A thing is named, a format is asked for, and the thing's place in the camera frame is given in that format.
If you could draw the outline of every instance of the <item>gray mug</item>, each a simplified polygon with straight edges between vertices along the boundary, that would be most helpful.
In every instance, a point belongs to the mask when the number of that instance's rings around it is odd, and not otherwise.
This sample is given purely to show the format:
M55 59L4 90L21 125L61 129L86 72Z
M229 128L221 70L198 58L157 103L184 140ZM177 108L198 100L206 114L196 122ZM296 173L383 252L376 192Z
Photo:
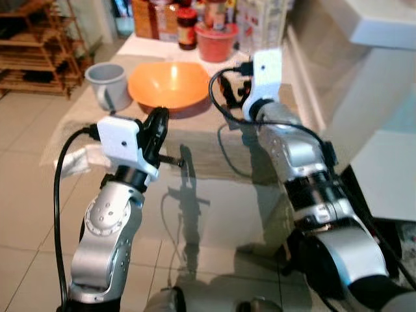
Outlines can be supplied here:
M85 79L92 85L99 106L105 111L120 111L133 100L127 91L127 79L120 65L97 63L85 71Z

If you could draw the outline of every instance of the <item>wooden shoe rack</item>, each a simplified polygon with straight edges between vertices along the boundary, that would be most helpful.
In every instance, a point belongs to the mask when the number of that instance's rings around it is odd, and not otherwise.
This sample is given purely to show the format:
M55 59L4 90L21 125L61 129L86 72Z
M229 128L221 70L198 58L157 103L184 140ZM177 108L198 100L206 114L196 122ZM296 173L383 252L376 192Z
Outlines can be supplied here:
M92 64L70 0L28 0L0 12L0 90L70 97Z

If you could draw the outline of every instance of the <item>black cable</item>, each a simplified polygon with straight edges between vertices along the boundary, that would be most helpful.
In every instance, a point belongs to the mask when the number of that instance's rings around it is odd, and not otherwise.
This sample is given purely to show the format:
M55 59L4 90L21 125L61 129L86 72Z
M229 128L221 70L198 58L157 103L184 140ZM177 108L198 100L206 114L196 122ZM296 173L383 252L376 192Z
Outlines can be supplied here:
M179 231L181 230L181 225L182 225L182 218L179 215L179 225L178 225L178 229L177 229L177 243L175 242L175 239L173 237L173 235L170 233L169 231L169 227L168 224L166 223L166 220L164 218L164 200L169 196L169 193L166 193L165 195L163 195L162 197L162 201L161 201L161 216L162 216L162 222L163 222L163 226L166 230L166 232L169 235L169 238L172 242L172 244L174 245L174 252L172 254L172 258L170 259L170 264L169 264L169 272L168 272L168 286L172 287L172 277L171 277L171 273L172 273L172 263L174 262L174 257L175 254L179 260L180 265L182 265L182 260L181 260L181 256L179 254L179 251L177 250L177 245L179 244Z
M331 312L338 312L338 310L336 310L336 308L330 304L329 301L327 301L327 299L323 296L321 296L320 294L318 294L319 298L322 300L322 302L324 302L325 306L331 311Z
M209 92L209 97L211 98L211 101L213 102L214 106L221 112L221 114L224 115L224 117L226 117L227 119L237 123L237 124L241 124L241 125L281 125L281 126L285 126L285 127L292 127L292 128L296 128L298 130L301 130L309 135L311 135L321 146L321 150L324 154L324 161L326 163L326 166L329 170L329 172L331 174L334 173L333 171L333 164L330 162L330 160L328 159L327 156L325 156L324 151L326 151L326 145L324 143L324 141L312 130L310 130L309 128L303 126L303 125L296 125L295 123L291 123L291 122L273 122L273 121L262 121L262 122L258 122L258 121L248 121L245 119L239 119L234 117L234 115L232 115L232 113L230 113L229 111L227 111L226 109L222 108L221 105L218 104L218 102L215 99L214 96L214 92L213 92L213 85L214 82L218 79L218 77L220 77L222 74L226 73L226 72L240 72L241 68L240 67L234 67L234 68L224 68L223 70L218 71L217 73L215 73L212 77L211 80L209 81L209 86L208 86L208 92Z
M250 174L245 174L244 172L241 172L239 169L237 169L233 163L230 161L230 159L228 158L228 155L226 153L226 149L224 148L224 145L222 144L222 140L221 140L221 130L223 130L223 128L225 128L227 125L222 125L218 131L216 132L216 137L218 139L218 144L220 145L220 149L222 154L224 155L224 158L226 159L226 162L228 163L228 166L239 176L242 177L248 177L248 178L252 178L252 176Z
M383 235L380 233L374 222L372 221L372 216L367 212L366 209L362 207L362 205L356 200L356 197L352 195L348 187L344 184L341 179L338 179L340 185L342 186L347 198L352 202L352 206L358 209L361 212L360 218L362 218L363 223L365 226L372 230L374 234L377 236L380 244L391 254L393 259L395 260L398 268L402 271L404 277L409 282L410 286L416 291L416 281L413 279L412 275L409 273L407 268L403 265L402 261L394 251L394 249L390 246L390 244L386 241Z
M60 287L60 302L61 311L65 312L68 301L68 293L66 291L65 268L62 256L62 246L60 243L60 203L59 203L59 188L60 188L60 174L62 172L62 165L64 164L65 154L68 151L71 143L81 134L90 133L90 128L82 128L73 135L71 135L65 142L60 151L57 169L55 171L55 178L53 180L53 234L55 238L55 257L57 258L57 268Z

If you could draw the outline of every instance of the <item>beige floor tile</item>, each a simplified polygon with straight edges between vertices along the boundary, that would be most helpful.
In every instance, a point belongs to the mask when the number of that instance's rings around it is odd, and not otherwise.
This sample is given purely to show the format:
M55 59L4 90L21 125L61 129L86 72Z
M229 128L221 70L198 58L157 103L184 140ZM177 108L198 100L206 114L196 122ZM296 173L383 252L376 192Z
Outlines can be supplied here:
M81 86L77 86L75 89L72 90L71 98L67 100L66 98L62 98L60 101L65 101L66 103L72 103L74 104L78 98L81 96L82 93L84 93L85 89L89 86L89 82L84 80Z
M122 312L142 312L146 306L154 268L130 265L122 298Z
M235 250L212 248L197 245L189 245L185 249L184 244L179 244L179 260L174 246L169 240L162 242L161 251L157 260L157 266L169 268L187 268L218 275L231 274L244 278L257 278L263 280L278 281L277 264L272 259L259 257L252 254L236 252Z
M53 225L52 167L39 156L6 151L0 158L0 244L36 250ZM61 183L61 205L79 177Z
M91 172L82 175L64 207L61 214L60 230L62 250L65 254L72 255L78 246L79 229L86 208L91 200L98 195L99 185L104 175L105 170L100 167L94 167ZM40 249L53 251L53 241L53 232L50 231ZM143 237L139 229L133 240L131 262L153 267L157 260L160 245L160 240Z
M281 284L281 297L283 303L283 310L286 311L329 311L319 296L309 288L306 284L301 285L286 285ZM331 300L331 304L338 311L346 311L343 307Z
M22 132L9 150L41 154L59 120L71 107L72 102L57 97L41 112L33 123Z
M50 96L19 93L3 97L0 100L0 149L13 144L51 100Z
M70 257L64 256L67 282ZM122 311L142 311L146 305L153 268L131 265L122 298ZM39 252L22 281L7 312L55 311L60 304L55 254Z
M0 311L7 308L35 253L0 247Z
M168 285L168 275L168 269L156 268L151 295ZM271 281L257 281L207 273L189 276L181 275L176 270L172 270L171 277L172 284L183 289L187 311L190 312L230 312L235 310L233 307L238 302L250 301L255 296L263 296L280 303L279 285Z
M117 39L113 44L101 44L94 56L94 62L108 62L124 44L125 39Z

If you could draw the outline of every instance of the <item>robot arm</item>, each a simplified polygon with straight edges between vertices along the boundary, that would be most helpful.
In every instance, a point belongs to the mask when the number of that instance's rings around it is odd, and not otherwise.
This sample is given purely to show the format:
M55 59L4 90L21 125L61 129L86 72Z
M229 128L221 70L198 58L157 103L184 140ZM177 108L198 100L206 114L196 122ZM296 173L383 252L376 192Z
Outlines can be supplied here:
M167 109L157 108L144 123L114 115L98 122L103 153L118 168L86 210L71 264L67 312L120 310L143 193L158 178L161 161L183 164L159 155L168 117Z
M412 311L416 292L410 293L388 278L377 242L328 168L331 162L326 161L325 145L303 129L287 125L299 125L300 120L277 95L281 51L255 53L252 70L245 72L252 78L250 95L242 105L245 121L241 123L257 125L259 143L270 155L291 201L299 234L291 249L296 267L321 298L340 300L349 311L390 311L399 306Z

